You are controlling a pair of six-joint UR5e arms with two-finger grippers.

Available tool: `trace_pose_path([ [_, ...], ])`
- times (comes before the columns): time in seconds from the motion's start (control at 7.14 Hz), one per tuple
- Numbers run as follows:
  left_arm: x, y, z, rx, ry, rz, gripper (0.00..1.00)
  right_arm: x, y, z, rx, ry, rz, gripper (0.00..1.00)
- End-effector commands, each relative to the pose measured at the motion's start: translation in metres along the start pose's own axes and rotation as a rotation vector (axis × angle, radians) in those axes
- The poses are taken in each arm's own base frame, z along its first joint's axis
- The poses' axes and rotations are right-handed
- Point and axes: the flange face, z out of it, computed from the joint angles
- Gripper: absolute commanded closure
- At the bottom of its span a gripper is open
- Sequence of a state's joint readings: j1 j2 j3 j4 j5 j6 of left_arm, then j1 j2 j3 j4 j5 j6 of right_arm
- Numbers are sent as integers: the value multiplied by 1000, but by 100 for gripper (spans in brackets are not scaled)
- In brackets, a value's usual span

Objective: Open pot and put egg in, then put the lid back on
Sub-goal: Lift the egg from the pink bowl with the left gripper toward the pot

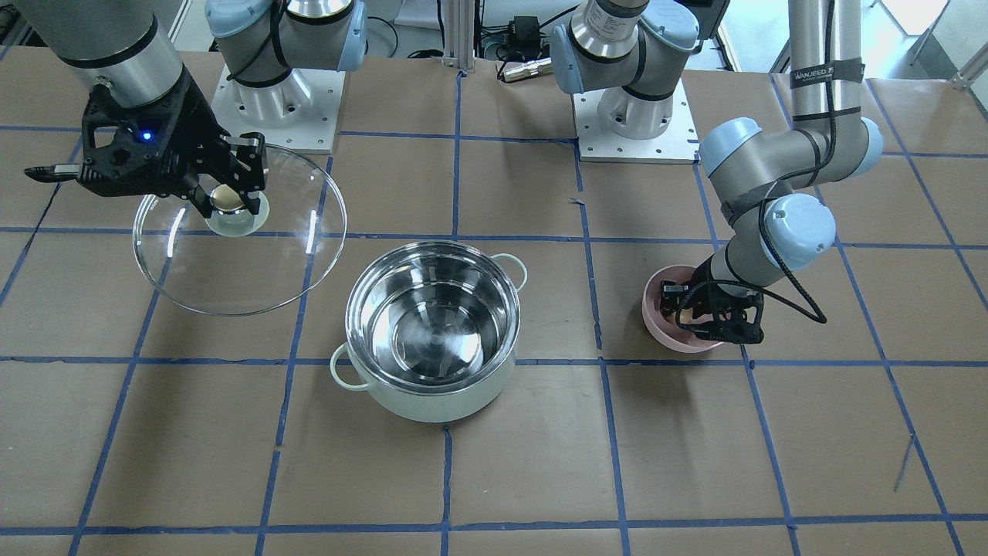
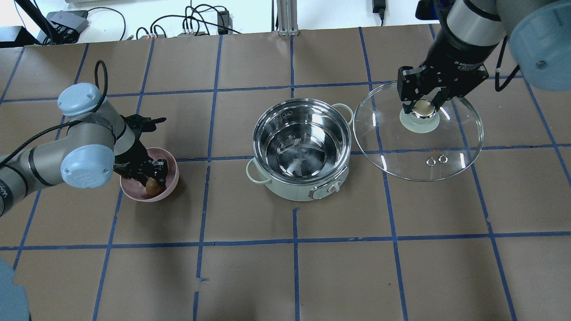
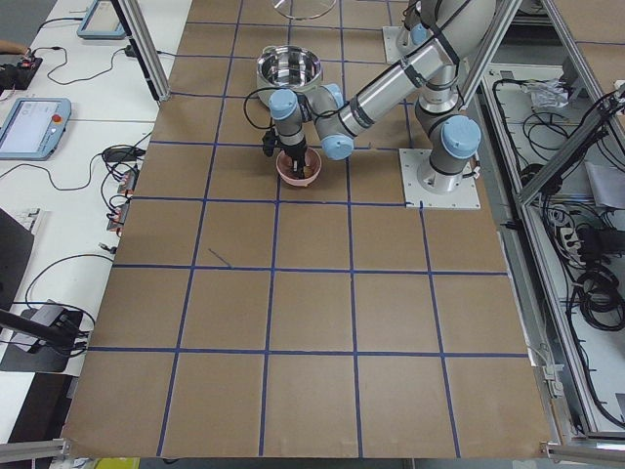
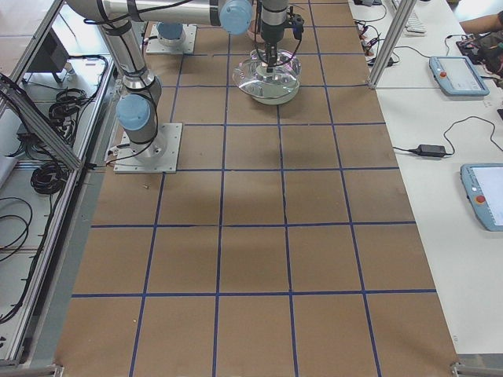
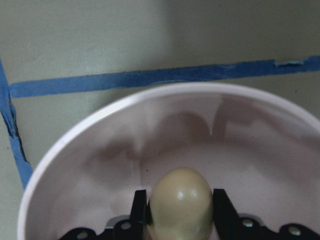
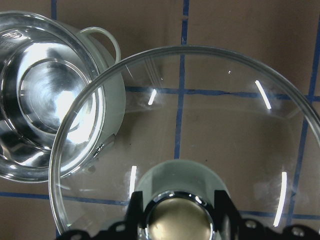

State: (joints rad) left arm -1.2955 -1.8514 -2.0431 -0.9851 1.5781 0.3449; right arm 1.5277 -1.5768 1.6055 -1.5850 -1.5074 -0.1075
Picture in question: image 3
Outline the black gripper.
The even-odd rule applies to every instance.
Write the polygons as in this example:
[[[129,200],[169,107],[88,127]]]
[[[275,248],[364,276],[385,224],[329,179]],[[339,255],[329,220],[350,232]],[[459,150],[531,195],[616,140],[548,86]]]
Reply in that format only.
[[[307,151],[306,137],[302,131],[291,135],[278,135],[281,147],[285,153],[291,158],[294,177],[306,177],[306,160]]]

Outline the person forearm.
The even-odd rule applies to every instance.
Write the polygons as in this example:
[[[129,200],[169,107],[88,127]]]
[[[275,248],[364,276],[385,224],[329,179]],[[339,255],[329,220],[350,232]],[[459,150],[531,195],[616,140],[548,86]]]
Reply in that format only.
[[[1,40],[0,41],[0,54],[1,55],[26,55],[29,51],[29,47],[21,43],[15,43],[12,41]]]

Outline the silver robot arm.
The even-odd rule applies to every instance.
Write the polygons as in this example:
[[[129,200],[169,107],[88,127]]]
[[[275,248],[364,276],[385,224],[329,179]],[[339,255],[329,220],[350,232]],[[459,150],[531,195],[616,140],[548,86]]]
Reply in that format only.
[[[494,18],[493,1],[416,1],[405,23],[415,49],[372,79],[350,99],[335,84],[304,92],[278,88],[269,97],[271,123],[263,150],[281,149],[293,176],[305,177],[307,138],[303,125],[313,124],[325,155],[348,158],[355,138],[372,128],[394,106],[417,94],[415,115],[428,134],[432,150],[417,171],[427,191],[453,192],[481,140],[476,122],[458,104],[458,69],[481,43]]]
[[[271,94],[272,128],[290,163],[290,175],[297,179],[306,177],[305,168],[310,162],[303,128],[306,122],[313,124],[328,158],[346,159],[353,153],[354,139],[359,134],[426,82],[414,65],[421,56],[419,48],[427,41],[427,28],[421,24],[421,14],[432,11],[430,7],[424,8],[421,1],[408,3],[398,36],[404,54],[351,99],[345,100],[341,87],[335,83],[302,92],[279,89]]]

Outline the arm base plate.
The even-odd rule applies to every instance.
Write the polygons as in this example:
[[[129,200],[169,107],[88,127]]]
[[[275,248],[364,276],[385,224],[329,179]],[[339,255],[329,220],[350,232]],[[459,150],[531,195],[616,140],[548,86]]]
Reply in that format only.
[[[479,210],[480,202],[471,161],[456,175],[438,173],[429,149],[400,149],[400,170],[408,208]]]
[[[386,63],[392,64],[416,49],[410,32],[404,26],[382,28]]]

